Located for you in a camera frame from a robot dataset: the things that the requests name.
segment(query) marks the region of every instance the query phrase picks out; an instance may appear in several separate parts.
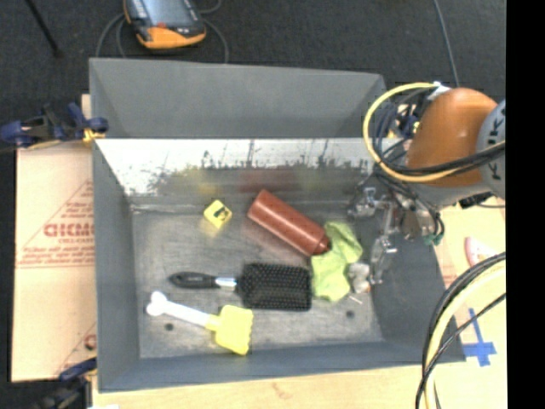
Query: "yellow brush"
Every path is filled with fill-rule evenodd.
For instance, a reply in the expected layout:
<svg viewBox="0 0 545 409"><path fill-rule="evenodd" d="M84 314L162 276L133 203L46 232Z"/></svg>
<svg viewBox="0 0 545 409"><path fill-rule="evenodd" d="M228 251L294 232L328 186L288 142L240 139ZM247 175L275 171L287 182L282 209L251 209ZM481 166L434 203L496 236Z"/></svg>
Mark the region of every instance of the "yellow brush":
<svg viewBox="0 0 545 409"><path fill-rule="evenodd" d="M215 333L215 343L236 354L245 355L250 349L254 314L251 310L226 305L218 315L206 314L182 304L170 302L160 291L152 293L146 311L151 316L162 314L200 325Z"/></svg>

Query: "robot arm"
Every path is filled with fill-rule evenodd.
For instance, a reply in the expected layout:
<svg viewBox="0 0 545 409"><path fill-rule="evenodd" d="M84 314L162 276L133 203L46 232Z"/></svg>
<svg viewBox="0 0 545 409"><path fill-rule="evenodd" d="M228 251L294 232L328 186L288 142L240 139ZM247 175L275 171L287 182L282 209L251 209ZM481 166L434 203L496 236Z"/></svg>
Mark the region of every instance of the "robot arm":
<svg viewBox="0 0 545 409"><path fill-rule="evenodd" d="M392 101L394 96L401 99ZM364 180L348 215L382 210L389 223L370 253L372 284L381 283L396 251L384 247L391 233L438 244L445 229L442 209L491 196L505 199L505 107L505 101L497 104L474 89L438 84L398 87L370 107L363 123L365 144L376 161L370 176L386 185L387 193L375 199L375 189Z"/></svg>

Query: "black carpet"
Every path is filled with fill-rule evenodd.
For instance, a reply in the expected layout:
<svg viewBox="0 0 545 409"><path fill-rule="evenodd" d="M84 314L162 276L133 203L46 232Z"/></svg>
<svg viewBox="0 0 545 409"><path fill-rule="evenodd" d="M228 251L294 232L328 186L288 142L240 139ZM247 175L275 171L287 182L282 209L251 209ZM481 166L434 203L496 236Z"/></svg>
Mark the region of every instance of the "black carpet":
<svg viewBox="0 0 545 409"><path fill-rule="evenodd" d="M33 0L57 42L54 57L25 0L0 0L0 125L64 108L89 87L88 58L122 0ZM507 0L437 0L461 86L506 96ZM215 0L195 0L200 8ZM229 61L380 73L387 87L439 80L456 86L433 0L223 0L206 17ZM124 51L150 59L221 62L214 33L176 56L153 56L126 26ZM103 55L118 55L115 34ZM0 408L25 406L54 383L8 383L14 261L14 159L0 155Z"/></svg>

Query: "blue cross mark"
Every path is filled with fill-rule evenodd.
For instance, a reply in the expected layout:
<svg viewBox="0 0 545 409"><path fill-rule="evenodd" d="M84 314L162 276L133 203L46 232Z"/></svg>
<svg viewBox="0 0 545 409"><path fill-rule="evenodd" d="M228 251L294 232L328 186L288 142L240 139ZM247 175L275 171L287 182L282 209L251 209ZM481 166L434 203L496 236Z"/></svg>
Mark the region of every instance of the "blue cross mark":
<svg viewBox="0 0 545 409"><path fill-rule="evenodd" d="M475 316L475 311L473 308L469 308L469 315L471 315L471 318ZM477 334L477 342L463 344L463 352L467 357L476 356L477 360L479 361L479 366L488 366L491 364L489 356L491 354L496 354L494 343L485 343L485 341L483 341L483 335L480 332L479 323L477 320L473 322L473 328Z"/></svg>

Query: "gray bin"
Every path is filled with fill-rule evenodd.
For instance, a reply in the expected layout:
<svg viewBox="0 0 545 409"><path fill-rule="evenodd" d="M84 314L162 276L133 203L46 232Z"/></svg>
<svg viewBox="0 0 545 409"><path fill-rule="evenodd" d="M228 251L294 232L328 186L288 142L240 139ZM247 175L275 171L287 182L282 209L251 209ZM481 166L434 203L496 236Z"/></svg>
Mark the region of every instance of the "gray bin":
<svg viewBox="0 0 545 409"><path fill-rule="evenodd" d="M205 329L144 313L156 289L211 314L239 305L229 292L175 288L167 276L176 271L308 265L245 211L265 187L317 222L349 222L346 204L372 165L361 114L384 90L380 76L110 59L90 69L93 115L112 125L94 146L100 391L420 363L445 287L433 249L399 237L370 294L314 299L303 313L255 310L244 357L216 347ZM233 212L219 233L202 217L213 199ZM351 226L368 258L380 220ZM445 356L462 359L459 344Z"/></svg>

